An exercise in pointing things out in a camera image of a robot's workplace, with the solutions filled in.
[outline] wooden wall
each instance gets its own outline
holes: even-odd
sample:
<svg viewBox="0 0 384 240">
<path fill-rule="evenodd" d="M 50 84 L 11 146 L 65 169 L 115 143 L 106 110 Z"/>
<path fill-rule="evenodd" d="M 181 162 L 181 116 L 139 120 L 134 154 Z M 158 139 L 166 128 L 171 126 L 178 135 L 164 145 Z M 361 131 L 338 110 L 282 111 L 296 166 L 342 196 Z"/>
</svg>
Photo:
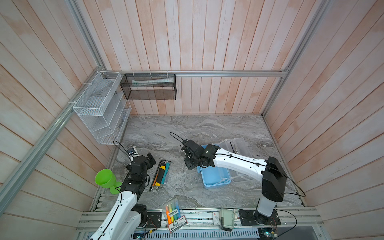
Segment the wooden wall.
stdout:
<svg viewBox="0 0 384 240">
<path fill-rule="evenodd" d="M 97 64 L 58 0 L 0 1 L 0 184 Z M 77 116 L 0 217 L 1 239 L 71 239 L 110 154 Z"/>
<path fill-rule="evenodd" d="M 384 238 L 383 13 L 335 1 L 266 116 L 333 239 Z"/>
<path fill-rule="evenodd" d="M 319 0 L 78 0 L 108 70 L 279 70 Z M 177 78 L 132 114 L 261 113 L 276 77 Z"/>
</svg>

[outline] mounting plate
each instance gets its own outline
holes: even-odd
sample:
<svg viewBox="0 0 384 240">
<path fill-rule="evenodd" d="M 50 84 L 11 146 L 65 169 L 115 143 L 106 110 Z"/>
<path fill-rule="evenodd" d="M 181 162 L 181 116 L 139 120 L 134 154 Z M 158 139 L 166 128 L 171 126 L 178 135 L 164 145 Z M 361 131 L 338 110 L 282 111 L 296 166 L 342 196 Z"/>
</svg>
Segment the mounting plate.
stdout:
<svg viewBox="0 0 384 240">
<path fill-rule="evenodd" d="M 276 209 L 273 210 L 272 215 L 267 217 L 260 217 L 257 210 L 244 210 L 239 209 L 240 222 L 242 226 L 258 226 L 258 225 L 281 225 L 279 215 Z"/>
<path fill-rule="evenodd" d="M 148 225 L 146 228 L 160 228 L 161 227 L 161 212 L 149 212 L 147 214 Z"/>
</svg>

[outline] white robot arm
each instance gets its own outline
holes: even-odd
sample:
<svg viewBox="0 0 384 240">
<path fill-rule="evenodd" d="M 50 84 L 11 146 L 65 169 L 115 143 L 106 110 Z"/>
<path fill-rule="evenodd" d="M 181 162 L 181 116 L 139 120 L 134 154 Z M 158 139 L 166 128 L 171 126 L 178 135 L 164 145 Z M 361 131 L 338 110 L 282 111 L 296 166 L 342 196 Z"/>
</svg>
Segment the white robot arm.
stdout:
<svg viewBox="0 0 384 240">
<path fill-rule="evenodd" d="M 137 200 L 147 186 L 147 170 L 156 161 L 150 153 L 148 157 L 135 153 L 134 148 L 128 150 L 131 160 L 131 164 L 127 165 L 129 174 L 120 187 L 115 205 L 89 240 L 125 240 L 137 227 L 147 224 L 147 207 L 137 204 Z"/>
<path fill-rule="evenodd" d="M 262 194 L 257 205 L 257 212 L 262 218 L 272 215 L 277 202 L 282 202 L 286 184 L 286 174 L 279 161 L 274 157 L 254 159 L 234 154 L 215 145 L 206 148 L 192 140 L 183 140 L 184 162 L 189 170 L 200 167 L 225 167 L 262 182 Z"/>
<path fill-rule="evenodd" d="M 265 159 L 245 157 L 220 148 L 216 152 L 214 164 L 217 167 L 225 167 L 237 172 L 244 173 L 250 177 L 253 177 L 259 182 L 263 182 L 263 173 L 265 172 L 265 166 L 263 165 L 266 164 Z M 264 216 L 270 217 L 273 210 L 275 209 L 276 204 L 276 201 L 270 200 L 262 195 L 257 205 L 257 211 Z"/>
<path fill-rule="evenodd" d="M 101 224 L 99 229 L 92 235 L 93 240 L 123 240 L 127 239 L 140 225 L 141 214 L 131 211 L 136 205 L 137 196 L 130 191 L 119 194 L 115 205 Z"/>
</svg>

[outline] highlighter pack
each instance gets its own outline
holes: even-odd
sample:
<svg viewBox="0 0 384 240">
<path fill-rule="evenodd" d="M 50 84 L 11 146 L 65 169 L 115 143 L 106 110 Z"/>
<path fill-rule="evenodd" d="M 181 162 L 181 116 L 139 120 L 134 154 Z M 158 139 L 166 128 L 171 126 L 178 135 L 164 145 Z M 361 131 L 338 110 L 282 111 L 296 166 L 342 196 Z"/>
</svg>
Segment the highlighter pack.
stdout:
<svg viewBox="0 0 384 240">
<path fill-rule="evenodd" d="M 180 209 L 177 198 L 172 199 L 163 205 L 164 215 L 167 217 L 168 229 L 171 233 L 185 226 L 188 222 Z"/>
</svg>

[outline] metal vent grill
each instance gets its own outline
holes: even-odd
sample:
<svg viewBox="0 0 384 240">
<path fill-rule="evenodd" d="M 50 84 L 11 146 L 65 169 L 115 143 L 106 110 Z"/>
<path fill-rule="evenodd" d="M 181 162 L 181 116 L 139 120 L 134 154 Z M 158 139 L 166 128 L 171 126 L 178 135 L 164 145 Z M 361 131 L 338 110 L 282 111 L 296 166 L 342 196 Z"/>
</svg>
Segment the metal vent grill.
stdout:
<svg viewBox="0 0 384 240">
<path fill-rule="evenodd" d="M 212 230 L 178 230 L 174 233 L 169 233 L 168 230 L 157 230 L 151 234 L 147 234 L 147 239 L 243 239 L 243 238 L 259 238 L 257 228 L 242 228 L 232 230 L 231 232 L 212 229 Z"/>
</svg>

